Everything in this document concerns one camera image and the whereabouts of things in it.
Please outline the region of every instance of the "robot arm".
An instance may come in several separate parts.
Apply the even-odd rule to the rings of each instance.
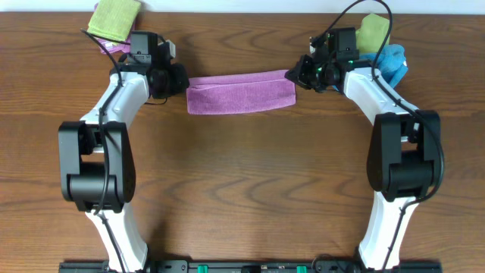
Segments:
[[[119,90],[115,91],[118,74],[112,71],[108,88],[95,107],[80,121],[64,122],[58,132],[64,198],[74,201],[94,223],[108,251],[110,270],[119,272],[143,270],[148,253],[130,204],[136,174],[127,130],[150,96],[166,98],[189,85],[183,66],[170,63],[175,56],[174,44],[158,44],[158,35],[146,32],[133,32],[131,41],[129,62],[118,64],[122,78]],[[99,112],[113,92],[102,121],[110,162],[108,190],[103,209],[95,215],[104,186],[105,164],[84,162],[81,156],[105,152]]]
[[[440,132],[440,119],[434,111],[419,111],[406,102],[389,84],[371,73],[370,62],[358,60],[355,29],[331,30],[326,44],[311,46],[311,56],[303,55],[286,78],[305,89],[322,93],[335,86],[351,99],[372,123],[373,133],[368,154],[367,173],[374,189],[374,205],[367,233],[358,247],[364,268],[381,270],[399,265],[399,248],[412,212],[418,204],[410,205],[399,223],[405,204],[426,195],[438,173],[439,156],[430,133],[408,111],[396,105],[376,83],[413,111],[418,112]],[[416,150],[402,151],[401,143],[417,144]],[[393,248],[396,228],[399,232]]]

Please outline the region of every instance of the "table surface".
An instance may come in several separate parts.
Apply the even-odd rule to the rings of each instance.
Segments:
[[[364,15],[345,16],[340,27]],[[190,77],[291,68],[335,14],[143,14],[177,44]],[[87,13],[0,14],[0,271],[54,272],[107,259],[61,196],[57,130],[108,85],[111,63],[82,33]],[[446,174],[415,211],[402,259],[446,272],[485,266],[485,17],[396,15],[409,72],[396,90],[442,118]],[[188,115],[185,95],[143,106],[130,128],[139,232],[156,259],[351,256],[368,226],[371,125],[336,93],[251,115]]]

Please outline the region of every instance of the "yellow-green cloth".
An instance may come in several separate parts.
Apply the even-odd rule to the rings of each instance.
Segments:
[[[388,27],[389,20],[377,14],[369,14],[364,17],[360,30],[355,31],[359,53],[377,52],[386,37]]]
[[[88,32],[124,41],[141,7],[134,0],[101,0],[89,21]]]

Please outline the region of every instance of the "blue plush toy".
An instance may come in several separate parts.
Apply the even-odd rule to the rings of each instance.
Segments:
[[[376,53],[367,53],[360,55],[360,59],[369,59],[373,61],[376,58]],[[402,45],[386,45],[382,49],[377,60],[377,68],[382,73],[384,80],[392,87],[401,81],[408,66],[406,65],[406,57],[404,56],[404,48]]]

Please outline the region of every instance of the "pink towel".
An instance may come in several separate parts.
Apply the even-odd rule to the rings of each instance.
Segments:
[[[296,103],[286,70],[189,79],[187,109],[192,115],[252,113]]]

